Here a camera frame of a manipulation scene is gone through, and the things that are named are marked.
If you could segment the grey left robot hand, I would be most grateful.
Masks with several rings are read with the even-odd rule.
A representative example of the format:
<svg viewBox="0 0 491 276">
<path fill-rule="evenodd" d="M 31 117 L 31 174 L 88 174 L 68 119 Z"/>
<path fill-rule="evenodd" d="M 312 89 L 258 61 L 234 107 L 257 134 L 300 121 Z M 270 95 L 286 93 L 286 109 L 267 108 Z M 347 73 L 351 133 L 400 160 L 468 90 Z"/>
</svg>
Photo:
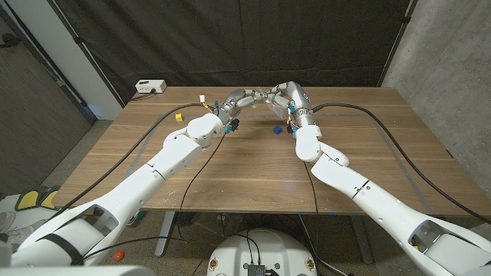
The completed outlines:
<svg viewBox="0 0 491 276">
<path fill-rule="evenodd" d="M 226 125 L 235 119 L 243 108 L 250 107 L 255 102 L 262 102 L 265 97 L 266 93 L 258 90 L 234 90 L 223 104 L 213 111 L 213 114 L 222 121 L 223 125 Z"/>
</svg>

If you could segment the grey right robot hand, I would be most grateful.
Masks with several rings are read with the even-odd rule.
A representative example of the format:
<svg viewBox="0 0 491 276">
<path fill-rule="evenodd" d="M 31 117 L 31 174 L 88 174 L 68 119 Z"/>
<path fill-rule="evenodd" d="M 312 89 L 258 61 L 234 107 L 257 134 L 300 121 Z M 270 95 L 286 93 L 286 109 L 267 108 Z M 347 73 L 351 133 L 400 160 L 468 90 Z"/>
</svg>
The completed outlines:
<svg viewBox="0 0 491 276">
<path fill-rule="evenodd" d="M 266 93 L 265 102 L 286 123 L 301 128 L 315 125 L 311 101 L 294 81 L 278 84 Z"/>
</svg>

